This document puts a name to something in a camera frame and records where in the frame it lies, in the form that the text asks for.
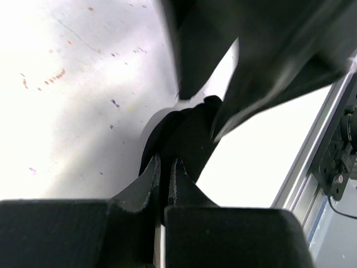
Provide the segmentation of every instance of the black object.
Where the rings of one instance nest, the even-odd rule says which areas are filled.
[[[264,109],[336,81],[357,48],[353,0],[162,1],[180,99],[201,89],[238,37],[238,66],[211,129],[216,140]]]
[[[112,199],[0,202],[0,267],[159,267],[163,223],[166,267],[311,268],[290,212],[219,208],[196,186],[219,105],[210,97],[164,118],[146,167]]]
[[[354,162],[357,139],[357,77],[353,75],[331,119],[321,145],[316,151],[311,168],[325,194],[341,200]]]
[[[313,267],[290,212],[168,207],[165,217],[167,268]]]

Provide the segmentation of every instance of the paint speck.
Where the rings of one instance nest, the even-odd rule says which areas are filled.
[[[28,169],[32,172],[33,175],[36,175],[36,169],[33,169],[31,167],[29,167]]]
[[[66,73],[66,70],[62,69],[62,71],[58,75],[56,75],[56,78],[60,79],[65,73]]]
[[[23,79],[22,84],[25,86],[25,88],[27,88],[27,89],[28,89],[28,87],[27,87],[27,83],[26,83],[26,79],[25,79],[25,78]]]
[[[117,108],[120,108],[120,105],[114,99],[112,99],[110,102],[113,103]]]

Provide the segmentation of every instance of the black cable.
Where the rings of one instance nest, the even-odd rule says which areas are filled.
[[[327,198],[328,198],[328,200],[329,200],[330,207],[332,208],[332,210],[333,210],[334,212],[336,212],[337,214],[339,214],[339,215],[341,215],[341,216],[348,217],[348,218],[350,218],[350,219],[357,219],[357,216],[352,216],[352,215],[345,214],[345,213],[342,213],[342,212],[337,211],[337,209],[335,209],[334,206],[332,205],[332,201],[331,201],[332,196],[331,196],[330,194],[327,196]]]

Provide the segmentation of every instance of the black bracket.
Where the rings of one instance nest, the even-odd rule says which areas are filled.
[[[325,194],[341,200],[356,160],[354,107],[357,103],[357,77],[345,89],[321,144],[312,161],[312,174]]]

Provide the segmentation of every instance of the floor crack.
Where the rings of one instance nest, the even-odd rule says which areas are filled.
[[[63,27],[65,27],[67,30],[69,30],[70,32],[72,32],[84,45],[86,45],[88,48],[92,49],[93,51],[95,51],[96,53],[99,54],[99,50],[93,48],[92,46],[90,46],[88,43],[86,43],[75,31],[73,31],[71,28],[67,27],[67,25],[63,24],[60,20],[58,20],[55,15],[53,13],[51,13],[52,17]]]

